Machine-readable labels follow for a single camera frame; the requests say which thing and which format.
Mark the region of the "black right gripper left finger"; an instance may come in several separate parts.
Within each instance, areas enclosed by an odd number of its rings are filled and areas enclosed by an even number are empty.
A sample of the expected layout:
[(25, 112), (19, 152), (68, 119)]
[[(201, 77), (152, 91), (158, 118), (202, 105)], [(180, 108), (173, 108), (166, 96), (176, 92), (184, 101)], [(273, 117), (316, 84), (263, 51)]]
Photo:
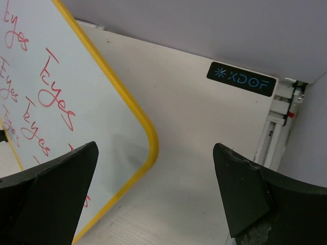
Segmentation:
[(1, 178), (1, 244), (72, 244), (98, 155), (92, 141)]

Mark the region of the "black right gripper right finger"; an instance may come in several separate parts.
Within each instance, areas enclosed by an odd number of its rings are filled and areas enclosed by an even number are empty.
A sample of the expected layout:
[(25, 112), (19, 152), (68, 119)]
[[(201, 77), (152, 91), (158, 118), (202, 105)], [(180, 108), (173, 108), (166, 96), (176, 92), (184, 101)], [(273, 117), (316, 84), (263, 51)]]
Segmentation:
[(229, 233), (236, 244), (326, 244), (326, 188), (213, 149)]

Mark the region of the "yellow framed whiteboard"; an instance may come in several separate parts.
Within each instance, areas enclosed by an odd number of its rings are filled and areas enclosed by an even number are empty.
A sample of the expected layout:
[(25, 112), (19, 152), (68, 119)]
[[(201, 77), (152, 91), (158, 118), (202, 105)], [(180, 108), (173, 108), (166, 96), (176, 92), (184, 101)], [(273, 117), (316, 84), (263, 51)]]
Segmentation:
[(1, 125), (21, 171), (97, 144), (72, 244), (158, 157), (153, 124), (61, 1), (1, 1)]

